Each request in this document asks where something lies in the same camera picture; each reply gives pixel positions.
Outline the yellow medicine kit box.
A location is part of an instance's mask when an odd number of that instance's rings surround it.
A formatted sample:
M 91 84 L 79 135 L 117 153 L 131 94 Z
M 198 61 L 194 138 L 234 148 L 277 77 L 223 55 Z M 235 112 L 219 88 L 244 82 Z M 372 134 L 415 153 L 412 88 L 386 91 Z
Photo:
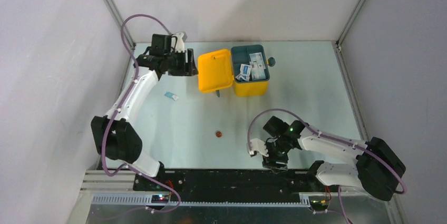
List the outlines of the yellow medicine kit box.
M 217 92 L 230 87 L 239 97 L 264 95 L 268 81 L 236 83 L 232 69 L 231 49 L 222 49 L 198 57 L 198 89 L 202 93 Z

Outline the teal header plastic bag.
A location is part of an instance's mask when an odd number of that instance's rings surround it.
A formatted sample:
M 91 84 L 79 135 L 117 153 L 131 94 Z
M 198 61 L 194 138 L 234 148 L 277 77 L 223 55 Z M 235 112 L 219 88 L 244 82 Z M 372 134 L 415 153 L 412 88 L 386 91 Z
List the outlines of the teal header plastic bag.
M 164 95 L 174 101 L 177 101 L 179 99 L 179 97 L 172 92 L 166 92 Z

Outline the teal divided tray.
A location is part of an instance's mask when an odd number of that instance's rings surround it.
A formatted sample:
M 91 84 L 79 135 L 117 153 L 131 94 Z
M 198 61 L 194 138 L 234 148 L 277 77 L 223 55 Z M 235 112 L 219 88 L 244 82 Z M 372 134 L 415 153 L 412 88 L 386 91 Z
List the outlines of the teal divided tray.
M 240 65 L 241 64 L 252 64 L 252 62 L 250 62 L 250 57 L 249 54 L 250 53 L 258 53 L 258 52 L 262 52 L 263 54 L 263 58 L 264 58 L 264 64 L 266 65 L 267 68 L 267 72 L 269 77 L 266 80 L 260 80 L 260 81 L 253 81 L 250 75 L 250 79 L 249 81 L 245 82 L 245 81 L 238 81 L 235 79 L 236 83 L 255 83 L 255 82 L 263 82 L 263 81 L 268 81 L 270 79 L 270 73 L 268 70 L 268 64 L 267 64 L 267 59 L 265 56 L 265 51 L 262 45 L 244 45 L 244 46 L 235 46 L 232 47 L 231 50 L 231 60 L 232 60 L 232 69 L 234 72 L 234 78 L 240 73 Z

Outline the white long gauze packet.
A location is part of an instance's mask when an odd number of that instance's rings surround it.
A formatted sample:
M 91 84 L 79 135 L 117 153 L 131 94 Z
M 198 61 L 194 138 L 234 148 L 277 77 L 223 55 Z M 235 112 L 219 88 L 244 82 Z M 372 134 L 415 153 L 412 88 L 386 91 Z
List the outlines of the white long gauze packet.
M 264 63 L 264 58 L 263 58 L 262 52 L 250 53 L 249 57 L 250 57 L 250 62 L 259 63 L 259 64 Z

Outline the teal medical gauze packet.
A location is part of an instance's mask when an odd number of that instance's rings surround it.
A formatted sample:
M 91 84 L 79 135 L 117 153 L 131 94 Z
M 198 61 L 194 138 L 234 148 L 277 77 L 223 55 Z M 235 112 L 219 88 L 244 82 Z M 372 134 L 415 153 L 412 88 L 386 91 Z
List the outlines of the teal medical gauze packet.
M 251 64 L 251 78 L 253 81 L 266 80 L 269 77 L 266 65 L 264 62 L 252 62 Z

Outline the small white blue sachet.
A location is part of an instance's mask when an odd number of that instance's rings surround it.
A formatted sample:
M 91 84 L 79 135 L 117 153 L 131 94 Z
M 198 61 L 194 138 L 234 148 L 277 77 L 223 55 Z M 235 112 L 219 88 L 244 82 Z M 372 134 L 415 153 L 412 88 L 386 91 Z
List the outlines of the small white blue sachet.
M 241 74 L 251 75 L 251 69 L 252 69 L 252 66 L 250 64 L 241 64 L 240 65 L 240 73 Z

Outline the white blue alcohol pad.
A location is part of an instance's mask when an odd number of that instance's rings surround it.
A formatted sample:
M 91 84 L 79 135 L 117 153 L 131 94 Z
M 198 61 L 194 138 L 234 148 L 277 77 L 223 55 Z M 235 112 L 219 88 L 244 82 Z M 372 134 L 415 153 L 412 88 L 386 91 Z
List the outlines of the white blue alcohol pad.
M 240 81 L 240 82 L 242 82 L 242 81 L 245 81 L 245 82 L 247 82 L 247 81 L 249 81 L 249 77 L 250 77 L 250 75 L 247 75 L 247 74 L 238 74 L 236 77 L 235 77 L 235 79 L 236 80 L 238 80 L 238 81 Z

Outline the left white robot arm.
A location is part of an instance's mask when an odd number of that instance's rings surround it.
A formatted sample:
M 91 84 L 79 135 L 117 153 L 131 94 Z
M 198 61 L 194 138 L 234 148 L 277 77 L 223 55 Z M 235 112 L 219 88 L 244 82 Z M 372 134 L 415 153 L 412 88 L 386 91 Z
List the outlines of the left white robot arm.
M 185 47 L 187 35 L 154 34 L 150 46 L 138 57 L 133 57 L 133 77 L 112 107 L 103 116 L 95 116 L 91 129 L 98 154 L 105 159 L 120 161 L 126 169 L 136 169 L 147 175 L 146 183 L 153 190 L 166 186 L 166 175 L 159 171 L 156 161 L 143 149 L 143 141 L 133 128 L 143 101 L 164 74 L 195 76 L 198 69 L 193 49 Z

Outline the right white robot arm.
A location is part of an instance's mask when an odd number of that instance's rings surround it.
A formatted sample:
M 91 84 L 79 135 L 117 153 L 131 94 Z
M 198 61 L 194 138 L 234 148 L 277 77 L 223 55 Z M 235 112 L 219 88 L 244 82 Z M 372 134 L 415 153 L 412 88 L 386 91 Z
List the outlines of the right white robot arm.
M 287 124 L 276 116 L 266 122 L 263 130 L 272 137 L 259 148 L 264 168 L 286 171 L 288 153 L 293 149 L 318 152 L 340 161 L 316 160 L 310 166 L 306 183 L 313 191 L 326 186 L 360 188 L 381 201 L 390 201 L 399 193 L 399 180 L 406 167 L 380 138 L 369 141 L 338 138 L 305 122 L 295 120 Z

